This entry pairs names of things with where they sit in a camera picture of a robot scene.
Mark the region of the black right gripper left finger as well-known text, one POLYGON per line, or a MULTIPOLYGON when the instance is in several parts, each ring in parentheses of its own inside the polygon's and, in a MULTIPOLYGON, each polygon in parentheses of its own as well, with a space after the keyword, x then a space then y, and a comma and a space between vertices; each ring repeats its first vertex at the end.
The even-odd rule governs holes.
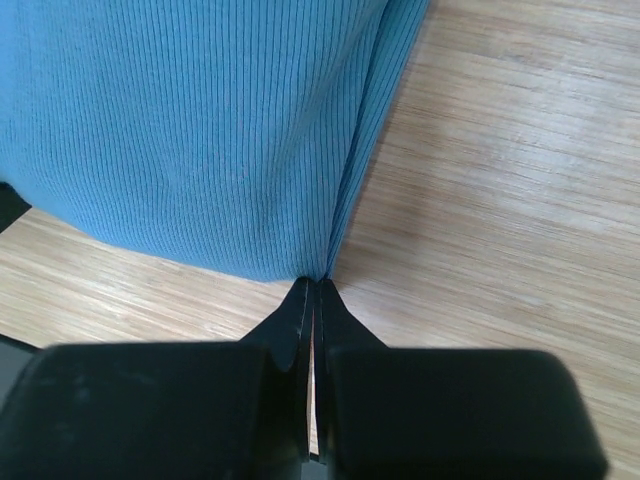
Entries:
POLYGON ((5 479, 297 479, 311 283, 237 341, 59 344, 1 410, 5 479))

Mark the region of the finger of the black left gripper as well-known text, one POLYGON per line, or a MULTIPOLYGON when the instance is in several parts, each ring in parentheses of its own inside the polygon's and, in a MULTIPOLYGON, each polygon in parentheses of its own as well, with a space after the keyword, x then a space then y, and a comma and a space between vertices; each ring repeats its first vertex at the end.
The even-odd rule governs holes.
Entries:
POLYGON ((4 232, 30 209, 31 205, 9 184, 0 184, 0 232, 4 232))

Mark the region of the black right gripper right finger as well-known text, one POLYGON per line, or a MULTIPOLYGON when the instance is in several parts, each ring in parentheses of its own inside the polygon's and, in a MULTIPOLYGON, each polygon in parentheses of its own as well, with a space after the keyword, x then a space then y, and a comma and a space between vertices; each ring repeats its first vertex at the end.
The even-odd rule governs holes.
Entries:
POLYGON ((319 458, 333 479, 602 479, 577 383, 530 349, 390 347, 317 285, 319 458))

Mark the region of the blue tank top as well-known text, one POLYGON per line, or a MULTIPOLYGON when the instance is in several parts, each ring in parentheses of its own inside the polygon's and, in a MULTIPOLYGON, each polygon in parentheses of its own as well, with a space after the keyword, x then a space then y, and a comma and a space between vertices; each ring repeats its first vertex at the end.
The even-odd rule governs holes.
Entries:
POLYGON ((423 1, 5 1, 1 179, 127 250, 332 272, 423 1))

